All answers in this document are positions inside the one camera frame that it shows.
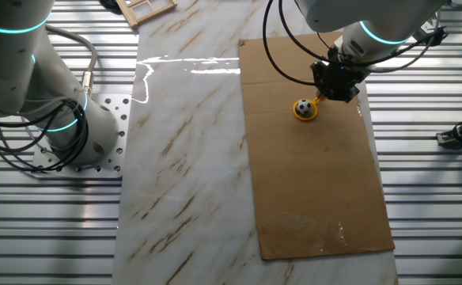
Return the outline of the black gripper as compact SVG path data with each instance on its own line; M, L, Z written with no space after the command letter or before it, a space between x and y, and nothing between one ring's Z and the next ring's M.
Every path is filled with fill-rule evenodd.
M354 85L362 82L366 77L365 72L351 70L339 63L326 64L323 61L317 61L310 68L314 86L317 88L316 98L326 97L331 101L343 101L345 103L352 101L360 93L360 90Z

